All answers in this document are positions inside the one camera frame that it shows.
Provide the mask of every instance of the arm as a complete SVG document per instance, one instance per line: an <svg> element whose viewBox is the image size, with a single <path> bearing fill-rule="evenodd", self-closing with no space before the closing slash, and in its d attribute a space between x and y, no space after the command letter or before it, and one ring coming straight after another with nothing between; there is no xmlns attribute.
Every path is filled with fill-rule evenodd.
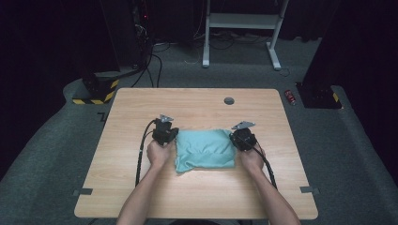
<svg viewBox="0 0 398 225"><path fill-rule="evenodd" d="M168 143L163 147L155 141L148 145L146 151L151 165L141 182L126 199L117 219L117 225L144 224L155 183L170 157L171 146L172 144Z"/></svg>
<svg viewBox="0 0 398 225"><path fill-rule="evenodd" d="M300 224L292 206L268 181L263 173L263 159L253 150L240 153L243 167L249 173L260 193L263 206L267 211L271 225Z"/></svg>

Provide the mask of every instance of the white metal frame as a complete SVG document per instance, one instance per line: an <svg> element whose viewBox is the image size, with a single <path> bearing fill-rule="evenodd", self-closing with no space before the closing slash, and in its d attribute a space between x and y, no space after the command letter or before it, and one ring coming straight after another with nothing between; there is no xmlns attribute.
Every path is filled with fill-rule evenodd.
<svg viewBox="0 0 398 225"><path fill-rule="evenodd" d="M208 68L210 66L210 27L224 27L274 30L271 42L267 42L267 49L274 69L281 70L282 67L275 52L275 44L281 30L284 13L286 12L288 3L289 0L283 1L281 11L278 15L230 14L210 13L210 0L207 0L206 34L205 46L203 49L203 67Z"/></svg>

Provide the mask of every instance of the yellow and black hazard tape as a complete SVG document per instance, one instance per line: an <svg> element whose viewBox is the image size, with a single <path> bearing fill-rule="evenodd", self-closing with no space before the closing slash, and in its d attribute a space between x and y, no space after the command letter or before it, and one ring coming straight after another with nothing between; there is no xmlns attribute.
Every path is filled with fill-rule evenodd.
<svg viewBox="0 0 398 225"><path fill-rule="evenodd" d="M115 94L115 89L117 87L117 84L119 83L119 80L113 81L108 90L104 90L102 97L73 97L73 103L78 104L78 105L85 105L85 104L106 104L111 101L112 97Z"/></svg>

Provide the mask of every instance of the light blue towel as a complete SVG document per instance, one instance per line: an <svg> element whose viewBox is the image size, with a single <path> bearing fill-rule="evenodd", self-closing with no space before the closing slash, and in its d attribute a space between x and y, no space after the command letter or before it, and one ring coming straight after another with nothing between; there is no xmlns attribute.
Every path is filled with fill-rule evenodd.
<svg viewBox="0 0 398 225"><path fill-rule="evenodd" d="M195 167L217 169L235 167L236 148L226 129L180 130L176 136L176 172Z"/></svg>

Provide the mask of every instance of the person's right hand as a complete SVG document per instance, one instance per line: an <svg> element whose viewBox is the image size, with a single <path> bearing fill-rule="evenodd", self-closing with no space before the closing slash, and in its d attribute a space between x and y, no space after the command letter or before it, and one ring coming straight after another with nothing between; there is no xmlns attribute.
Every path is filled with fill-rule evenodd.
<svg viewBox="0 0 398 225"><path fill-rule="evenodd" d="M258 146L258 144L255 146L255 148L260 150L260 146ZM254 149L248 151L241 151L240 158L242 159L243 167L249 173L254 173L255 171L258 170L260 171L263 170L264 161Z"/></svg>

